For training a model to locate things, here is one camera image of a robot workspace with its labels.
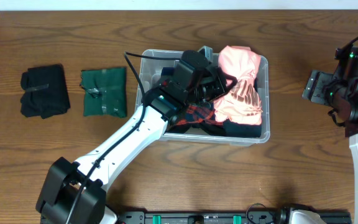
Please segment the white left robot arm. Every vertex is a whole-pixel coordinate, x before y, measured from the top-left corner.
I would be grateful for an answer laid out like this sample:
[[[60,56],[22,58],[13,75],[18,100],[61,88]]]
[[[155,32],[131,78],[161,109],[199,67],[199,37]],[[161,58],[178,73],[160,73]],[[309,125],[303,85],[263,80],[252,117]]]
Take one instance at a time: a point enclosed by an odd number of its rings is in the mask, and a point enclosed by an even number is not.
[[[118,175],[192,103],[215,100],[236,84],[235,77],[218,67],[176,67],[144,92],[133,116],[100,146],[75,162],[61,157],[51,165],[36,211],[50,223],[116,223],[118,217],[107,206],[106,194]]]

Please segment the pink printed t-shirt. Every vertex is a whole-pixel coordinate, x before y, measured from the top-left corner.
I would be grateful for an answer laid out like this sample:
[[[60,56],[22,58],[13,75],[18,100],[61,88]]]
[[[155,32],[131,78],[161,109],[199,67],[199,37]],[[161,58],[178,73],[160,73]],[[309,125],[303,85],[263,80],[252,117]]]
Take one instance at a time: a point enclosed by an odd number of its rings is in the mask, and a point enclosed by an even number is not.
[[[214,101],[217,122],[229,120],[238,124],[260,125],[262,101],[255,90],[261,56],[249,47],[226,46],[219,53],[218,67],[237,84],[226,95]]]

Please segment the black garment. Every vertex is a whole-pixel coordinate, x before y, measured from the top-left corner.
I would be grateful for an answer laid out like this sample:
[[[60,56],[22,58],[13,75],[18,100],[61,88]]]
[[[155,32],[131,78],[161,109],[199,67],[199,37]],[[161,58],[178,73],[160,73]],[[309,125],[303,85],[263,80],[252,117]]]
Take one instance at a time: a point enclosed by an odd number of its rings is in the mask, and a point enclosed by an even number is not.
[[[202,130],[211,136],[226,136],[222,122],[217,122],[211,116],[198,116],[197,114],[186,114],[168,129],[168,133],[185,134],[191,128]]]

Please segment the dark navy taped garment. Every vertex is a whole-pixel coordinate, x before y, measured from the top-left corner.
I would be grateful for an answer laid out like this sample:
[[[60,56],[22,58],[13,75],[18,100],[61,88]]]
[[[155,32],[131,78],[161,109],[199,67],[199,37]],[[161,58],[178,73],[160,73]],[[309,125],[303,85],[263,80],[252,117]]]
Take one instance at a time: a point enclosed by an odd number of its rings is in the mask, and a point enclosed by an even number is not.
[[[234,138],[259,138],[262,134],[262,125],[238,124],[229,120],[221,124],[207,124],[205,121],[200,128],[212,136],[224,136]]]

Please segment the dark green cloth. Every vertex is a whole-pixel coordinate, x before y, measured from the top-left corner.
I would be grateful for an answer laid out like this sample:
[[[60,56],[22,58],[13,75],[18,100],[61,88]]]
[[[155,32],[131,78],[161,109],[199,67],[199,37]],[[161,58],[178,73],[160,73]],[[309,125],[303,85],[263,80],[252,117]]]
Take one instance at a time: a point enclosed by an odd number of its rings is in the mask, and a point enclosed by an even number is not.
[[[125,67],[82,70],[80,87],[85,92],[83,116],[127,116]]]

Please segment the black cloth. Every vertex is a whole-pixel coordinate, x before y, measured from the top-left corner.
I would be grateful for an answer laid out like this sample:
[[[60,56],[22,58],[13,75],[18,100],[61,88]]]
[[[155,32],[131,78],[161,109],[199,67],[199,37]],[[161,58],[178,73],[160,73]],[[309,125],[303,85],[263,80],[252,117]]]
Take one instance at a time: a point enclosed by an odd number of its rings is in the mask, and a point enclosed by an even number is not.
[[[61,64],[28,68],[21,77],[21,113],[43,119],[70,109],[65,72]]]

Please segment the red plaid shirt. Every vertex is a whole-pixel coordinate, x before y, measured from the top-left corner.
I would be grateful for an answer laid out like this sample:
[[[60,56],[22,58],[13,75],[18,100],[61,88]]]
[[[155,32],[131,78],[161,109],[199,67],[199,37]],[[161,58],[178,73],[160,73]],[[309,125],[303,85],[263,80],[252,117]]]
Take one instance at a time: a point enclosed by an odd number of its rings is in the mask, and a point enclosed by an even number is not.
[[[198,116],[211,116],[213,117],[213,102],[204,102],[201,104],[189,103],[188,95],[191,92],[176,91],[176,89],[170,88],[168,77],[161,79],[159,87],[165,94],[164,98],[172,106],[169,112],[165,113],[169,123],[174,125],[179,119],[183,118],[186,114],[197,114]]]

